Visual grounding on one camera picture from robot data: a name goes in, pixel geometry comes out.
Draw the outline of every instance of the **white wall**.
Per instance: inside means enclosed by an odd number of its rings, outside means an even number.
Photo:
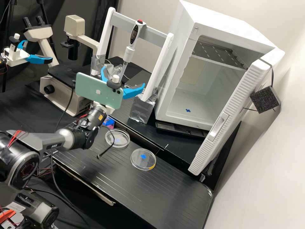
[[[167,32],[177,2],[121,0],[119,12]],[[205,229],[304,228],[305,1],[190,2],[245,20],[286,51],[274,80],[281,108],[246,113]],[[128,34],[116,31],[111,55],[122,57],[127,43]],[[151,71],[158,55],[158,48],[139,41],[133,62]]]
[[[275,120],[248,112],[242,123],[205,229],[304,228],[304,41],[305,28],[288,51],[290,71],[277,83],[282,104]]]
[[[291,46],[291,37],[298,35],[303,25],[304,0],[189,0],[211,10],[239,18],[260,30],[267,38],[284,51]],[[118,11],[133,19],[142,19],[149,26],[167,33],[174,16],[178,0],[120,0]],[[123,57],[129,34],[114,31],[110,57]],[[152,71],[160,48],[139,40],[133,62]]]

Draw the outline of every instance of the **yellow label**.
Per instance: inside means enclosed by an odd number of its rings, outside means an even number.
[[[149,167],[148,170],[153,169],[156,166],[156,164],[154,164],[152,167]]]

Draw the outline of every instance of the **black foam block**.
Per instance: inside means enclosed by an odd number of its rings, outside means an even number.
[[[280,99],[271,86],[265,87],[253,93],[250,95],[250,98],[258,113],[263,113],[281,104]]]

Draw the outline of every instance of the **petri dish lid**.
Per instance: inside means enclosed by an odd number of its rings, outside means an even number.
[[[114,136],[114,144],[112,147],[114,148],[124,148],[127,146],[130,142],[129,134],[122,129],[114,128],[110,131],[107,131],[105,134],[105,140],[108,145],[111,145],[113,143],[113,137]]]
[[[156,156],[147,149],[136,149],[130,156],[131,163],[140,170],[151,170],[156,165]]]

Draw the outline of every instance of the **green smartphone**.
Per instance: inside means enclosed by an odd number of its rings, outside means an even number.
[[[106,82],[84,73],[76,74],[75,93],[114,109],[121,107],[123,99],[122,88],[113,90],[107,86]]]

